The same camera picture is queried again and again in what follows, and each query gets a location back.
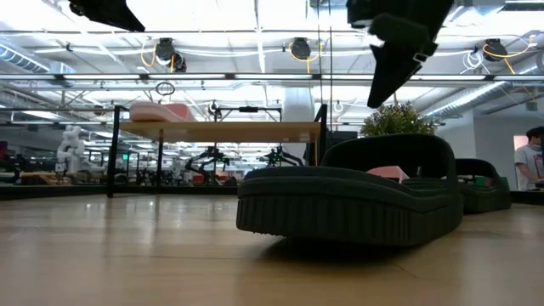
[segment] person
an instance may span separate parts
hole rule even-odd
[[[514,154],[518,189],[520,191],[536,189],[535,183],[544,181],[544,165],[542,164],[541,135],[544,127],[535,127],[527,131],[529,142],[518,148]]]

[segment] dark hair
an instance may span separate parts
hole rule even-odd
[[[529,139],[529,141],[533,138],[540,138],[541,135],[544,135],[544,127],[532,128],[529,131],[527,131],[525,135],[527,135],[527,138]]]

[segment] green plant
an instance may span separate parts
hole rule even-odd
[[[434,134],[436,127],[419,117],[410,103],[404,105],[382,105],[365,119],[361,132],[365,136],[389,135],[392,133]]]

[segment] shelf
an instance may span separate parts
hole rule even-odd
[[[164,142],[310,143],[320,135],[319,122],[124,122],[120,129]]]

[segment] gray t-shirt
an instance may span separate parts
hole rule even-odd
[[[514,154],[515,163],[523,163],[527,168],[539,178],[544,178],[544,166],[542,165],[542,152],[531,148],[530,145],[524,145],[516,150]],[[524,176],[516,167],[518,177],[518,190],[533,190],[535,184],[531,183],[529,178]]]

